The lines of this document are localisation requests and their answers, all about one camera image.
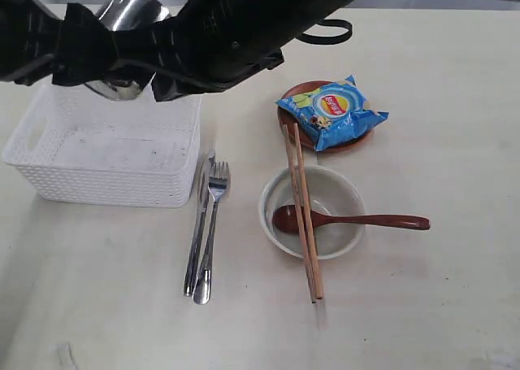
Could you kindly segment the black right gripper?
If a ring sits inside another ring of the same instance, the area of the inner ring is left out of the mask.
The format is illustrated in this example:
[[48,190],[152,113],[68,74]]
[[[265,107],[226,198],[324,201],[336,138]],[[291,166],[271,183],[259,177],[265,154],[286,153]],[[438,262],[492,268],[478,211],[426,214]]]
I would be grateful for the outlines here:
[[152,72],[155,101],[170,102],[221,93],[284,61],[279,46],[252,49],[232,28],[234,18],[229,0],[188,0],[172,18],[114,33],[110,73],[124,67]]

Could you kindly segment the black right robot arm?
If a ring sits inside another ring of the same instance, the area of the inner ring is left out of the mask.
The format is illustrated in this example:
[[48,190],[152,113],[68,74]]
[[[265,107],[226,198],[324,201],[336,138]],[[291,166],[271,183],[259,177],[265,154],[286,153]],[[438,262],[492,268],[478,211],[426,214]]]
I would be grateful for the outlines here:
[[352,1],[188,0],[170,19],[115,33],[70,5],[52,81],[82,85],[130,67],[154,74],[159,102],[220,93],[280,65],[284,45]]

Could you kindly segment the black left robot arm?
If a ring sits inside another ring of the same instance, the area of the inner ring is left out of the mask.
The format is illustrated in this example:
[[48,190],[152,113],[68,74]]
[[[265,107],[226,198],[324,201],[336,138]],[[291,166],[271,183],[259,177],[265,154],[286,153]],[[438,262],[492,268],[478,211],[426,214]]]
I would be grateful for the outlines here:
[[30,86],[56,72],[61,25],[38,0],[1,0],[1,81]]

